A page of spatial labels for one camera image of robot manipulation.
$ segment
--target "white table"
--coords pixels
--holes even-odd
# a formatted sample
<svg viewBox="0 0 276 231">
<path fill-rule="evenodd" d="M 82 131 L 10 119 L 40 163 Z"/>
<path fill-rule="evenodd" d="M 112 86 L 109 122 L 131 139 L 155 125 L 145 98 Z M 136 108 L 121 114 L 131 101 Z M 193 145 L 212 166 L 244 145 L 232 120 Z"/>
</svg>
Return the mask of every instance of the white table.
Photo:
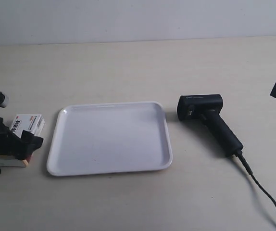
<svg viewBox="0 0 276 231">
<path fill-rule="evenodd" d="M 276 230 L 266 218 L 276 221 L 274 206 L 254 185 L 255 194 L 243 168 L 223 158 L 199 121 L 188 128 L 176 118 L 181 94 L 220 93 L 221 116 L 276 198 L 275 81 L 276 37 L 0 47 L 0 91 L 10 98 L 0 116 L 7 125 L 17 113 L 46 121 L 30 166 L 2 169 L 0 230 Z M 167 113 L 168 169 L 67 178 L 46 172 L 60 109 L 149 100 Z"/>
</svg>

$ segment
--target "white wall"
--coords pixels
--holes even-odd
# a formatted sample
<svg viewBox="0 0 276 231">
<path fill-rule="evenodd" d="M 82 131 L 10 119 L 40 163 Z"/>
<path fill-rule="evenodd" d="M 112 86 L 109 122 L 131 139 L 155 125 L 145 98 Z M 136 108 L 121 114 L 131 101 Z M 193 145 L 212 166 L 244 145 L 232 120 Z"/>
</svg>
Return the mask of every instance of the white wall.
<svg viewBox="0 0 276 231">
<path fill-rule="evenodd" d="M 276 0 L 0 0 L 0 45 L 276 35 Z"/>
</svg>

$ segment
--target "plastic tray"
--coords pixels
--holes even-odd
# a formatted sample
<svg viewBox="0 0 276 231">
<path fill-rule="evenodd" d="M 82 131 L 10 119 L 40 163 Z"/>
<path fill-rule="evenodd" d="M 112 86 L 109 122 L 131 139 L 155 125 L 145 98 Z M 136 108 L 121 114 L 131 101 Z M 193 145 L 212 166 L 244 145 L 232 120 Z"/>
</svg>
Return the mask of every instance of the plastic tray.
<svg viewBox="0 0 276 231">
<path fill-rule="evenodd" d="M 171 162 L 159 103 L 70 105 L 59 113 L 47 170 L 74 176 L 160 170 Z"/>
</svg>

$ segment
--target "black cable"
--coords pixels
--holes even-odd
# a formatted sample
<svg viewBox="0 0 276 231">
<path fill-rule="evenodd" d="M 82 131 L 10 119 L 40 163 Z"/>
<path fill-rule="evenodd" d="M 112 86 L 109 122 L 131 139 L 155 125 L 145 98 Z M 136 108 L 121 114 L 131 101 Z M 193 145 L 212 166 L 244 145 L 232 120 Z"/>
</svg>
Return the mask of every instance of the black cable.
<svg viewBox="0 0 276 231">
<path fill-rule="evenodd" d="M 271 194 L 269 194 L 263 187 L 262 185 L 260 185 L 260 183 L 258 182 L 258 180 L 254 177 L 253 172 L 251 170 L 251 168 L 249 167 L 247 161 L 245 160 L 245 158 L 242 155 L 242 151 L 237 151 L 236 156 L 239 158 L 239 160 L 241 161 L 241 163 L 243 164 L 243 166 L 245 167 L 245 169 L 247 170 L 248 174 L 251 175 L 252 179 L 254 180 L 254 182 L 258 185 L 258 187 L 262 190 L 263 193 L 265 193 L 265 195 L 273 202 L 273 204 L 276 207 L 276 201 L 275 199 L 271 196 Z"/>
</svg>

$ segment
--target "tray rim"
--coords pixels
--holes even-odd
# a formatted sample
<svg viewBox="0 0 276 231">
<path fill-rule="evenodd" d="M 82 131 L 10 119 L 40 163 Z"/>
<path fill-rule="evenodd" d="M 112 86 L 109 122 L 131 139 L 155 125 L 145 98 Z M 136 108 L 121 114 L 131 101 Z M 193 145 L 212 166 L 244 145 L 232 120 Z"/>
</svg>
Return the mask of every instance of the tray rim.
<svg viewBox="0 0 276 231">
<path fill-rule="evenodd" d="M 153 168 L 146 168 L 146 169 L 142 169 L 142 170 L 133 170 L 133 171 L 114 171 L 114 172 L 102 172 L 102 173 L 86 173 L 86 174 L 60 174 L 60 173 L 56 173 L 53 171 L 53 169 L 51 169 L 50 166 L 50 160 L 51 160 L 51 152 L 54 148 L 54 143 L 56 142 L 56 134 L 58 132 L 58 127 L 59 127 L 59 123 L 60 123 L 60 117 L 62 116 L 62 114 L 64 114 L 64 111 L 68 110 L 71 107 L 84 107 L 84 106 L 89 106 L 89 107 L 96 107 L 96 106 L 100 106 L 100 107 L 106 107 L 106 106 L 113 106 L 113 105 L 133 105 L 133 104 L 144 104 L 144 103 L 152 103 L 152 104 L 156 104 L 160 107 L 161 112 L 163 114 L 163 125 L 164 125 L 164 130 L 165 130 L 165 137 L 166 137 L 166 141 L 167 141 L 167 146 L 168 146 L 168 154 L 169 154 L 169 160 L 167 161 L 166 164 L 162 165 L 162 166 L 158 166 L 158 167 L 153 167 Z M 158 170 L 163 170 L 168 168 L 173 160 L 173 155 L 172 155 L 172 148 L 171 148 L 171 143 L 170 143 L 170 136 L 169 136 L 169 132 L 168 132 L 168 126 L 167 126 L 167 120 L 166 120 L 166 114 L 165 111 L 163 109 L 163 106 L 157 102 L 157 101 L 136 101 L 136 102 L 121 102 L 121 103 L 90 103 L 90 104 L 72 104 L 69 106 L 64 107 L 63 109 L 61 109 L 58 113 L 58 118 L 56 121 L 56 126 L 54 129 L 54 133 L 52 135 L 52 140 L 51 140 L 51 145 L 50 145 L 50 150 L 49 150 L 49 154 L 48 154 L 48 158 L 47 158 L 47 162 L 46 162 L 46 169 L 47 171 L 55 176 L 55 177 L 67 177 L 67 176 L 88 176 L 88 175 L 101 175 L 101 174 L 112 174 L 112 173 L 127 173 L 127 172 L 142 172 L 142 171 L 158 171 Z"/>
</svg>

